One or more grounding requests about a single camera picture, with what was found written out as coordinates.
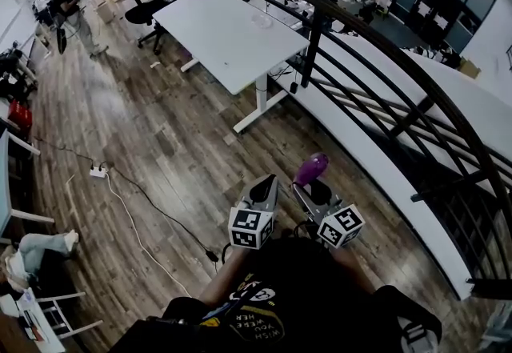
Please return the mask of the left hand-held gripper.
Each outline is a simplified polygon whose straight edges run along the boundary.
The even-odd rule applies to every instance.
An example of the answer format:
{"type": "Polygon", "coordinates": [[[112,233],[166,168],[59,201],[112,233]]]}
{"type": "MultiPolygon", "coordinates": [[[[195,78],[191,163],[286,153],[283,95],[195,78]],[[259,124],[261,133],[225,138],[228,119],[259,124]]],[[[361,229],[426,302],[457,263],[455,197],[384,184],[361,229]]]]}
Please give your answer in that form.
{"type": "Polygon", "coordinates": [[[267,174],[242,189],[237,204],[230,210],[228,231],[232,246],[259,250],[271,236],[278,187],[277,176],[267,174]]]}

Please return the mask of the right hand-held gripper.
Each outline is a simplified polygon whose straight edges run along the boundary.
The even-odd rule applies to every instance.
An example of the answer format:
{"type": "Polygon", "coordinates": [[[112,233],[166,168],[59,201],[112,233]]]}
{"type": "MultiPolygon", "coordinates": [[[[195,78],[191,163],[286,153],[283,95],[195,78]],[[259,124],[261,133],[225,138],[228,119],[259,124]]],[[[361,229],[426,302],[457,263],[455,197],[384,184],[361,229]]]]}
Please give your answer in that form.
{"type": "Polygon", "coordinates": [[[355,239],[365,220],[354,204],[322,181],[291,185],[294,196],[307,215],[303,226],[314,241],[338,249],[355,239]]]}

